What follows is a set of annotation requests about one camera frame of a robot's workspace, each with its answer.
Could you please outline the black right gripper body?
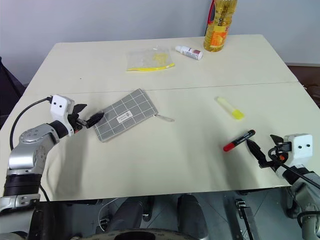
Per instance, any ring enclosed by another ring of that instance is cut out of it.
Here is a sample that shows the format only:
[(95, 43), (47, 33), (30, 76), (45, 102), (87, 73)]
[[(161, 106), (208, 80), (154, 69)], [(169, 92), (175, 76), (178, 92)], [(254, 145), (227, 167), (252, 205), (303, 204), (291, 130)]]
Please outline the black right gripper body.
[(258, 164), (260, 168), (271, 168), (278, 169), (282, 167), (285, 162), (289, 159), (289, 152), (292, 150), (292, 144), (290, 142), (283, 142), (276, 144), (271, 148), (267, 156), (260, 151), (260, 157), (258, 158)]

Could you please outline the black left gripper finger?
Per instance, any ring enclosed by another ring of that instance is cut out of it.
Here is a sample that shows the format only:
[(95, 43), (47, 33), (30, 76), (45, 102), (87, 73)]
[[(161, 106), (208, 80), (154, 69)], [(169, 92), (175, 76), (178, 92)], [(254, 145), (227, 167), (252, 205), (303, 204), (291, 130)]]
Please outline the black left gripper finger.
[(97, 112), (94, 115), (92, 115), (87, 121), (86, 121), (86, 128), (91, 128), (94, 125), (96, 125), (102, 118), (104, 117), (103, 112)]
[(87, 104), (81, 103), (81, 104), (75, 104), (73, 106), (72, 114), (77, 115), (79, 114), (84, 108), (87, 107)]

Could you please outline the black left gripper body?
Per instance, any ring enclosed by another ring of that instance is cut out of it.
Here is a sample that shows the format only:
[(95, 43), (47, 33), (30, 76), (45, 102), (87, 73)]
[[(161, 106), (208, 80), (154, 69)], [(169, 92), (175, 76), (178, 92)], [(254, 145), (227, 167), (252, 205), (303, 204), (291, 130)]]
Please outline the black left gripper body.
[(83, 119), (80, 119), (79, 113), (81, 111), (82, 110), (73, 111), (67, 116), (67, 120), (70, 123), (74, 133), (79, 132), (83, 129), (83, 127), (87, 128), (87, 122)]

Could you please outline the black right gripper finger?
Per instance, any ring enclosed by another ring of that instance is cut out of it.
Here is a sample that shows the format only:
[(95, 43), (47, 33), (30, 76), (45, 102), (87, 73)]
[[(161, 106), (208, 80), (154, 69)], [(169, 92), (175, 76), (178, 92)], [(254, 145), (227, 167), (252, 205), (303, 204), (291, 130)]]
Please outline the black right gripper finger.
[(275, 145), (281, 145), (284, 143), (284, 139), (280, 136), (277, 136), (277, 135), (274, 135), (274, 134), (271, 134), (270, 135), (272, 141), (274, 142)]
[(265, 154), (261, 151), (261, 148), (253, 140), (247, 139), (246, 144), (249, 151), (256, 158), (258, 163), (267, 162)]

